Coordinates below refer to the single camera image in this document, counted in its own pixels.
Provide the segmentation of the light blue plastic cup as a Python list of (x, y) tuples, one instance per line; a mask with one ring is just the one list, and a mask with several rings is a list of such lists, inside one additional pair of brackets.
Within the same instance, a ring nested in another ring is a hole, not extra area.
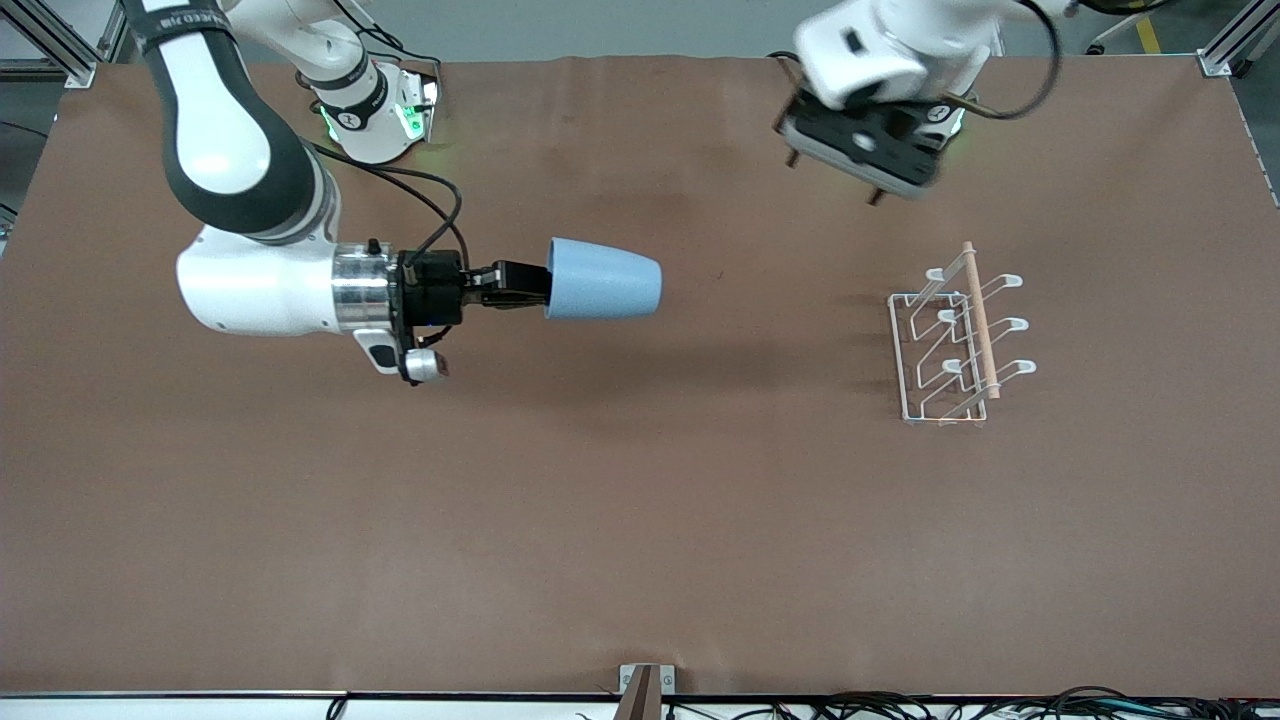
[(650, 316), (660, 306), (663, 273), (650, 258), (622, 249), (554, 237), (547, 255), (548, 320)]

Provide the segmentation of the aluminium frame profile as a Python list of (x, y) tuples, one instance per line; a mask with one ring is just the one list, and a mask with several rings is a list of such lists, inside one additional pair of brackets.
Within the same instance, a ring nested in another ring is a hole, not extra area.
[(100, 54), (44, 0), (0, 0), (0, 15), (65, 76), (65, 88), (90, 88)]
[(1280, 0), (1248, 0), (1207, 44), (1197, 50), (1204, 77), (1244, 77), (1280, 37)]

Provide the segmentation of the metal bracket with wooden post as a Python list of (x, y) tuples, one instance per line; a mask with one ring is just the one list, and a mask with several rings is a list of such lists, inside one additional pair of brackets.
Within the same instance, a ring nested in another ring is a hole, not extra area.
[(677, 692), (673, 664), (623, 664), (613, 720), (672, 720), (667, 700)]

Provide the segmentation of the brown table cover sheet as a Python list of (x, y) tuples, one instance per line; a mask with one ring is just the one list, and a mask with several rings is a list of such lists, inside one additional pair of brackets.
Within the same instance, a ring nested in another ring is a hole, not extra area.
[[(919, 202), (785, 165), (774, 61), (458, 64), (481, 263), (643, 252), (658, 314), (472, 307), (412, 388), (180, 301), (148, 74), (67, 94), (0, 260), (0, 692), (1280, 697), (1280, 211), (1233, 86), (1068, 61)], [(1030, 327), (899, 418), (886, 299), (975, 245)]]

